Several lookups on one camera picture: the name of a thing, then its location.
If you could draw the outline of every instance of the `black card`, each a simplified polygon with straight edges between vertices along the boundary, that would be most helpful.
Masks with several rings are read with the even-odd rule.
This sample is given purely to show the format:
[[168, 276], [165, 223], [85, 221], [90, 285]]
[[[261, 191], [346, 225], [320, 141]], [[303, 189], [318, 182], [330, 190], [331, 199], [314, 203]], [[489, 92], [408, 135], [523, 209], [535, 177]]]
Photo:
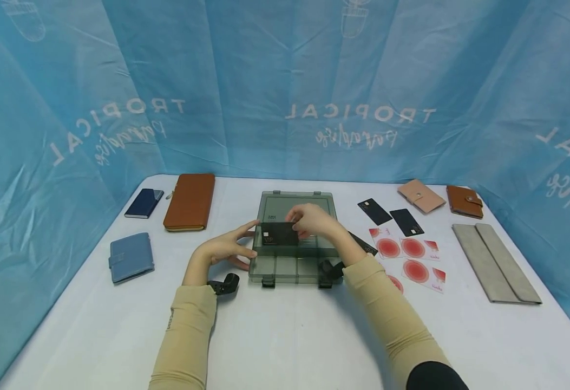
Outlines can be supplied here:
[[292, 227], [293, 222], [261, 223], [263, 245], [298, 246], [298, 232]]
[[372, 254], [375, 256], [378, 253], [378, 250], [376, 248], [362, 241], [362, 239], [356, 237], [353, 233], [351, 233], [351, 231], [349, 231], [348, 233], [351, 235], [352, 238], [354, 238], [354, 241], [358, 245], [360, 245], [360, 247], [363, 248], [363, 250], [366, 251], [368, 254]]
[[419, 223], [415, 221], [415, 217], [407, 209], [393, 210], [391, 215], [406, 237], [424, 233]]
[[382, 225], [384, 222], [391, 221], [393, 218], [384, 211], [380, 205], [376, 203], [374, 199], [367, 199], [358, 204], [358, 206], [363, 209], [363, 212], [370, 217], [372, 221], [378, 226]]

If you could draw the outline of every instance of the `white tablecloth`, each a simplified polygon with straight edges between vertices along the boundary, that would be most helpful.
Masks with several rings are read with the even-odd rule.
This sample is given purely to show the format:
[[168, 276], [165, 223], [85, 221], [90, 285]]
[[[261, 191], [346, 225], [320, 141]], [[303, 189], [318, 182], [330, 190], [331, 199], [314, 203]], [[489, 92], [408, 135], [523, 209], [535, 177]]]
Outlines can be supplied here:
[[[375, 227], [358, 202], [375, 198], [387, 211], [407, 208], [425, 236], [440, 246], [445, 293], [400, 279], [405, 296], [472, 390], [570, 390], [570, 320], [488, 208], [494, 227], [538, 291], [543, 305], [491, 304], [462, 252], [451, 225], [473, 224], [449, 206], [423, 216], [396, 192], [397, 185], [323, 181], [216, 180], [206, 231], [167, 233], [169, 200], [148, 220], [123, 216], [141, 188], [170, 194], [176, 176], [147, 178], [88, 257], [0, 383], [0, 389], [143, 390], [170, 315], [169, 306], [194, 248], [256, 218], [264, 190], [333, 193], [339, 221], [372, 243]], [[432, 186], [446, 198], [444, 186]], [[109, 243], [146, 231], [156, 270], [114, 287]], [[212, 269], [223, 279], [227, 264]], [[232, 300], [220, 299], [208, 355], [208, 389], [385, 389], [383, 351], [345, 285], [262, 289], [240, 275]]]

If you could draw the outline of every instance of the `clear plastic box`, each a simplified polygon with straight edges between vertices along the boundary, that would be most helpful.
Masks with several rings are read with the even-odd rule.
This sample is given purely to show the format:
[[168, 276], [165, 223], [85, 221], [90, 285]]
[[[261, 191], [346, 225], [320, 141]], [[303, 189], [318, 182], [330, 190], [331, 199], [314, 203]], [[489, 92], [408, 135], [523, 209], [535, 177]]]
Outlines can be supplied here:
[[[299, 204], [316, 204], [326, 213], [337, 218], [335, 202], [328, 192], [265, 191], [261, 194], [259, 220], [261, 222], [285, 222], [286, 214]], [[329, 271], [341, 263], [335, 247], [322, 237], [301, 239], [297, 246], [263, 245], [261, 227], [257, 226], [252, 249], [257, 257], [251, 259], [250, 279], [264, 287], [278, 283], [317, 284], [330, 288], [343, 278], [334, 278]]]

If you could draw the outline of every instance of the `blue wallet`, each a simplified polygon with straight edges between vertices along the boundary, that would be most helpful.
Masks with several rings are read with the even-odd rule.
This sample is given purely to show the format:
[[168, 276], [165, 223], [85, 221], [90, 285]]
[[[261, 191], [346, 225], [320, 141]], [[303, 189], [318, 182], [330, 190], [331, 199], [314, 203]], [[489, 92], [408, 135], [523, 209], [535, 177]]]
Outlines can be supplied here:
[[126, 282], [155, 270], [148, 233], [118, 239], [110, 245], [109, 269], [114, 284]]

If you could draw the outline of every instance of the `long brown wallet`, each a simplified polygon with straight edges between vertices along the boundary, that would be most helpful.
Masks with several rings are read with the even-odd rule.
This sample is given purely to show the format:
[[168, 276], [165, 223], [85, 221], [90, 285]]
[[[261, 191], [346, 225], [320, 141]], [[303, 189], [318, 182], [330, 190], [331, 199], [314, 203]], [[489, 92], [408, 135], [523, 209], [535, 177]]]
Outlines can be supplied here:
[[212, 173], [187, 173], [179, 176], [164, 218], [167, 231], [203, 230], [215, 188]]
[[424, 214], [445, 204], [443, 198], [417, 179], [400, 185], [398, 192]]
[[452, 213], [478, 219], [483, 218], [483, 203], [482, 200], [477, 197], [477, 193], [474, 190], [461, 186], [448, 185], [447, 197]]

